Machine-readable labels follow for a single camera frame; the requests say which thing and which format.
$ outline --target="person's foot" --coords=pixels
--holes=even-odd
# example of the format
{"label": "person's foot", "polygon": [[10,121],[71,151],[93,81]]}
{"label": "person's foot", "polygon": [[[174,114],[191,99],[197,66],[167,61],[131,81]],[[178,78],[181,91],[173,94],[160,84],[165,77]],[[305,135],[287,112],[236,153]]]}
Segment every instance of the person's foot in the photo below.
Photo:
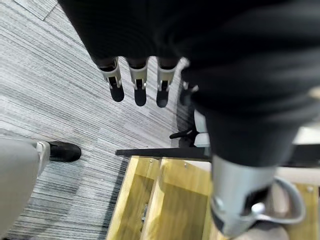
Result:
{"label": "person's foot", "polygon": [[49,141],[50,161],[73,162],[81,157],[81,149],[72,143],[62,141]]}

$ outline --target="floor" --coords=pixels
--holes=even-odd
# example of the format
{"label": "floor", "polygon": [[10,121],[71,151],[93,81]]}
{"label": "floor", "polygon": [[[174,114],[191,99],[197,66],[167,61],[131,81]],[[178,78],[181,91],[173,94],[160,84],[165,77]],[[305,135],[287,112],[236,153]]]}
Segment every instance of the floor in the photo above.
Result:
{"label": "floor", "polygon": [[109,87],[55,0],[0,2],[0,134],[77,144],[82,157],[52,162],[7,237],[105,239],[128,159],[116,149],[177,147],[169,135],[192,124],[180,106],[178,66],[166,108],[156,105],[157,63],[148,66],[147,104],[138,107],[127,63],[125,98]]}

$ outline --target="pant leg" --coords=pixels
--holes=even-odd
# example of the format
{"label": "pant leg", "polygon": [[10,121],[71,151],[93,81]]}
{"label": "pant leg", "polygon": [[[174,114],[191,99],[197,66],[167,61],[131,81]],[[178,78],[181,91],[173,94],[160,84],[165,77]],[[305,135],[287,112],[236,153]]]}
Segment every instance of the pant leg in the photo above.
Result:
{"label": "pant leg", "polygon": [[0,237],[23,211],[49,156],[45,141],[0,137]]}

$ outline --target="black fabric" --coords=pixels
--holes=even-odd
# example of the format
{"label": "black fabric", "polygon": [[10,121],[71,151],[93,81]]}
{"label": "black fabric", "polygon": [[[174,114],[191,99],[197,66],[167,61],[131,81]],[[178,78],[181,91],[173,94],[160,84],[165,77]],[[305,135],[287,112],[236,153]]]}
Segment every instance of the black fabric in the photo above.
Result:
{"label": "black fabric", "polygon": [[186,57],[181,77],[211,147],[234,163],[279,165],[319,103],[320,2],[59,0],[92,59]]}

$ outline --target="black metal bar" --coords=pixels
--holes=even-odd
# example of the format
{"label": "black metal bar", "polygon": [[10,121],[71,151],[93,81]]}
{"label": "black metal bar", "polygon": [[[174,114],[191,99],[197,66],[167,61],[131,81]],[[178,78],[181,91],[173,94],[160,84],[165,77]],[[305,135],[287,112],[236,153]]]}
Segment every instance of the black metal bar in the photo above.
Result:
{"label": "black metal bar", "polygon": [[[209,147],[186,148],[147,148],[121,149],[117,156],[143,156],[158,158],[192,159],[194,161],[211,162],[212,154]],[[296,145],[293,154],[284,167],[312,168],[320,166],[320,144]]]}
{"label": "black metal bar", "polygon": [[194,159],[195,161],[199,160],[203,162],[210,161],[212,156],[211,150],[208,147],[122,149],[115,151],[115,155]]}

